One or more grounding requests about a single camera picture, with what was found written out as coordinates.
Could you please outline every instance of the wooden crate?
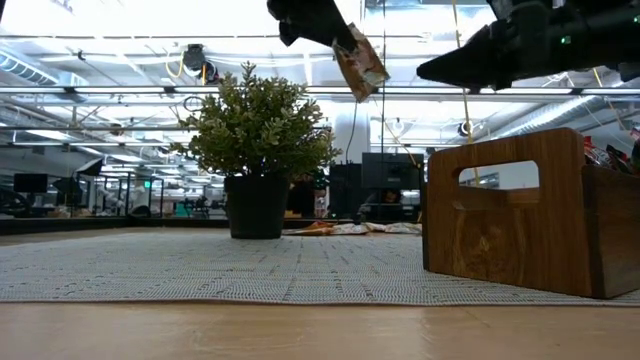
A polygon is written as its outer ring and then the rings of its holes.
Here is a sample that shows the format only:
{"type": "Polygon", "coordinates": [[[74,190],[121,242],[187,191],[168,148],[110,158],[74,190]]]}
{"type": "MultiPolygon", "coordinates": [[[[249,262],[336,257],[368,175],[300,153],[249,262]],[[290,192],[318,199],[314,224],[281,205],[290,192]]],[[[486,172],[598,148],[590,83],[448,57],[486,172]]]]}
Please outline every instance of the wooden crate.
{"type": "Polygon", "coordinates": [[[429,158],[424,267],[593,298],[640,288],[640,178],[585,164],[570,129],[461,146],[429,158]],[[522,161],[540,187],[461,187],[462,170],[522,161]]]}

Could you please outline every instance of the green leaves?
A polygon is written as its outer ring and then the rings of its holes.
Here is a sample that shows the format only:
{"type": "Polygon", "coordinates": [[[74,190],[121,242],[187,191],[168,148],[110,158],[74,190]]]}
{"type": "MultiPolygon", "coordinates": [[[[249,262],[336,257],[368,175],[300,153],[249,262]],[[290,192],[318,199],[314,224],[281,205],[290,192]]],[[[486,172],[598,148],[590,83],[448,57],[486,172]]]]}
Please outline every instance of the green leaves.
{"type": "Polygon", "coordinates": [[[208,96],[200,116],[179,126],[198,135],[189,146],[172,149],[198,158],[202,170],[226,176],[302,174],[328,164],[341,151],[332,149],[329,129],[315,129],[320,107],[306,97],[306,88],[284,78],[258,78],[255,65],[242,65],[242,81],[230,73],[219,85],[219,97],[208,96]]]}

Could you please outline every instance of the gray woven mat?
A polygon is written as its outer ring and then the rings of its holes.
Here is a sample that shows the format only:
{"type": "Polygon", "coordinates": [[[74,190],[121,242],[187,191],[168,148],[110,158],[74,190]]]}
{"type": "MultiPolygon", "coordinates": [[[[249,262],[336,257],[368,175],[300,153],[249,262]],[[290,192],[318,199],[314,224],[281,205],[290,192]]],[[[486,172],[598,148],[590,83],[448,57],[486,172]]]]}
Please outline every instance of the gray woven mat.
{"type": "Polygon", "coordinates": [[[0,247],[0,302],[222,300],[284,304],[640,305],[431,274],[420,238],[152,230],[0,247]]]}

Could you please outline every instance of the black plant pot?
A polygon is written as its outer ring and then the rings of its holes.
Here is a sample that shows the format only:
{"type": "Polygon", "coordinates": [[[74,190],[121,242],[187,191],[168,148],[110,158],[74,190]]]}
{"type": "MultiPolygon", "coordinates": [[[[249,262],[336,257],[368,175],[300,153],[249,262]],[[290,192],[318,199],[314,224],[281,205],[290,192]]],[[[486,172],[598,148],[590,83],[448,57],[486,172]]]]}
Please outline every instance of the black plant pot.
{"type": "Polygon", "coordinates": [[[289,181],[281,176],[239,176],[224,180],[227,217],[234,239],[278,239],[287,210],[289,181]]]}

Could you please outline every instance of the potted plant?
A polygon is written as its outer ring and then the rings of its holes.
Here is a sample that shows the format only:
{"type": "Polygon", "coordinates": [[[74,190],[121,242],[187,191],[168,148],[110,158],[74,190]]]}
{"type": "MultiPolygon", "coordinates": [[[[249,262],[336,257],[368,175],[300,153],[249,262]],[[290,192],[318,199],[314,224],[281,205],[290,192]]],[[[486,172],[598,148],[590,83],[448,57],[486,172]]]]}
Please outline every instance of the potted plant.
{"type": "Polygon", "coordinates": [[[180,126],[198,131],[188,146],[172,147],[197,159],[201,170],[225,176],[231,236],[274,239],[282,234],[290,179],[316,170],[340,153],[306,88],[284,78],[259,78],[242,65],[242,81],[224,75],[217,97],[180,126]]]}

